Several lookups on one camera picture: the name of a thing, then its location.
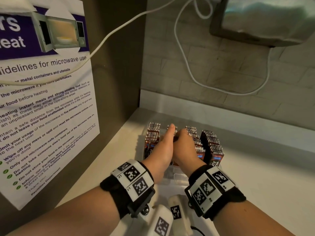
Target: backsplash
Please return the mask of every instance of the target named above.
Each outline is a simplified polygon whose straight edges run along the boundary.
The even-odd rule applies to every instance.
[[[170,0],[148,0],[154,9]],[[270,79],[257,93],[228,95],[193,82],[175,41],[175,19],[186,0],[147,15],[141,88],[315,130],[315,34],[298,46],[274,48]],[[207,5],[199,5],[208,13]],[[177,35],[200,83],[249,92],[266,78],[269,48],[222,39],[209,33],[210,20],[186,7]]]

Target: person's right hand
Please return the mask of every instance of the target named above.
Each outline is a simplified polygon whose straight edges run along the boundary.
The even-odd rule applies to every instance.
[[[181,129],[176,134],[178,140],[173,143],[173,160],[188,176],[205,163],[199,159],[195,149],[195,143],[186,129]]]

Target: microwave image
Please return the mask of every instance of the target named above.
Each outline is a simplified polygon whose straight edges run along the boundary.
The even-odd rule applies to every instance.
[[[42,52],[52,49],[86,47],[83,22],[32,13]]]

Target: metal screw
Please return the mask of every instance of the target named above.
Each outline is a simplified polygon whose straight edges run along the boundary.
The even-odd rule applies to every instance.
[[[146,204],[144,206],[144,209],[141,211],[141,214],[144,216],[147,216],[149,212],[150,212],[150,207]]]

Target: power cord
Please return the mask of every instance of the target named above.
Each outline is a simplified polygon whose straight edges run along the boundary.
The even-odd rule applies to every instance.
[[[98,47],[82,62],[80,63],[79,65],[77,65],[73,70],[71,71],[68,71],[68,72],[65,72],[63,74],[59,74],[59,75],[55,75],[55,76],[51,76],[51,77],[47,77],[45,80],[37,80],[37,81],[30,81],[30,82],[15,82],[15,81],[5,81],[5,80],[0,80],[0,84],[2,85],[14,85],[14,86],[29,86],[29,85],[39,85],[39,84],[48,84],[48,83],[51,83],[53,81],[56,81],[58,79],[61,79],[75,71],[77,71],[78,69],[80,69],[83,65],[85,65],[89,59],[92,58],[92,56],[102,47],[102,45],[105,43],[105,41],[112,35],[114,34],[115,32],[117,32],[118,30],[120,30],[121,28],[125,27],[126,25],[128,25],[129,23],[133,22],[135,19],[137,19],[138,17],[142,16],[142,15],[146,15],[148,13],[152,13],[152,12],[155,12],[155,11],[158,11],[158,10],[161,10],[163,9],[164,7],[168,6],[169,4],[173,3],[175,0],[172,0],[170,2],[168,2],[167,4],[159,7],[159,8],[156,8],[156,9],[153,9],[153,10],[150,10],[150,11],[144,11],[138,15],[136,15],[135,17],[133,17],[132,19],[130,19],[129,21],[127,21],[125,24],[122,24],[120,27],[117,27],[115,30],[111,31],[103,40],[102,42],[98,45]],[[227,93],[227,94],[231,94],[231,95],[239,95],[239,96],[243,96],[243,95],[249,95],[249,94],[252,94],[252,93],[255,93],[257,91],[259,91],[260,89],[262,89],[265,84],[267,83],[267,81],[269,80],[269,76],[270,76],[270,55],[271,55],[271,51],[272,51],[272,48],[270,48],[269,50],[269,54],[268,54],[268,60],[267,60],[267,76],[266,76],[266,79],[265,81],[262,83],[261,86],[259,86],[257,89],[251,91],[251,92],[248,92],[248,93],[238,93],[238,92],[232,92],[232,91],[226,91],[226,90],[223,90],[223,89],[219,89],[219,88],[215,88],[215,87],[211,87],[211,86],[207,86],[207,85],[204,85],[202,83],[199,83],[195,78],[194,76],[192,75],[191,73],[191,70],[190,70],[190,67],[189,67],[189,64],[188,64],[188,61],[187,61],[187,58],[185,56],[185,53],[183,51],[183,48],[181,47],[181,44],[179,42],[179,39],[177,37],[177,33],[176,33],[176,27],[177,27],[177,23],[178,23],[178,20],[179,20],[179,17],[180,15],[182,14],[183,10],[187,7],[187,5],[191,2],[194,2],[194,6],[195,6],[195,10],[196,10],[196,13],[197,15],[202,18],[202,19],[209,19],[211,16],[212,16],[212,13],[213,13],[213,6],[210,2],[210,0],[205,0],[209,7],[210,7],[210,13],[206,16],[204,16],[200,11],[199,11],[199,8],[198,8],[198,5],[197,5],[197,1],[196,0],[188,0],[182,7],[182,9],[180,10],[177,18],[176,18],[176,21],[175,21],[175,25],[174,25],[174,34],[175,34],[175,39],[176,39],[176,42],[178,43],[178,46],[180,48],[180,51],[182,52],[182,55],[183,55],[183,58],[184,58],[184,61],[186,63],[186,66],[187,66],[187,70],[190,74],[190,77],[192,78],[192,80],[202,86],[202,87],[205,87],[205,88],[209,88],[209,89],[213,89],[213,90],[216,90],[216,91],[220,91],[220,92],[223,92],[223,93]]]
[[[177,33],[176,33],[176,27],[177,27],[177,22],[178,22],[178,20],[179,20],[179,17],[180,17],[180,15],[182,14],[183,10],[187,7],[187,5],[188,5],[189,3],[191,3],[192,1],[194,2],[195,10],[196,10],[196,12],[197,12],[197,14],[198,14],[198,16],[199,16],[200,18],[202,18],[202,19],[209,19],[209,18],[211,17],[212,13],[213,13],[213,6],[212,6],[210,0],[205,0],[205,1],[208,3],[209,7],[210,7],[210,13],[209,13],[209,15],[207,15],[207,16],[204,16],[204,15],[201,14],[201,12],[199,11],[199,8],[198,8],[197,1],[196,1],[196,0],[188,0],[188,1],[183,5],[182,9],[179,11],[179,14],[178,14],[178,16],[177,16],[177,18],[176,18],[176,21],[175,21],[175,25],[174,25],[175,39],[176,39],[176,42],[178,43],[178,46],[179,46],[179,48],[180,48],[180,51],[181,51],[181,53],[182,53],[182,55],[183,55],[183,58],[184,58],[184,60],[185,60],[185,63],[186,63],[186,66],[187,66],[187,69],[188,69],[188,72],[189,72],[189,75],[190,75],[190,77],[192,78],[192,80],[193,80],[196,84],[198,84],[198,85],[200,85],[200,86],[202,86],[202,87],[209,88],[209,89],[213,89],[213,90],[220,91],[220,92],[227,93],[227,94],[231,94],[231,95],[243,96],[243,95],[249,95],[249,94],[252,94],[252,93],[255,93],[255,92],[261,90],[261,89],[266,85],[266,83],[267,83],[268,80],[269,80],[269,76],[270,76],[270,55],[271,55],[271,50],[272,50],[272,48],[270,48],[269,54],[268,54],[268,60],[267,60],[267,76],[266,76],[265,81],[264,81],[264,82],[262,83],[262,85],[260,85],[257,89],[255,89],[255,90],[253,90],[253,91],[250,91],[250,92],[248,92],[248,93],[231,92],[231,91],[226,91],[226,90],[223,90],[223,89],[219,89],[219,88],[207,86],[207,85],[204,85],[204,84],[202,84],[202,83],[199,83],[199,82],[194,78],[194,76],[193,76],[192,73],[191,73],[191,70],[190,70],[190,67],[189,67],[187,58],[186,58],[186,56],[185,56],[185,53],[184,53],[184,51],[183,51],[183,48],[181,47],[181,44],[180,44],[180,42],[179,42],[179,39],[178,39]]]
[[[192,230],[196,230],[199,233],[201,233],[202,236],[206,236],[203,232],[201,232],[201,230],[199,228],[196,228],[195,226],[190,226]]]

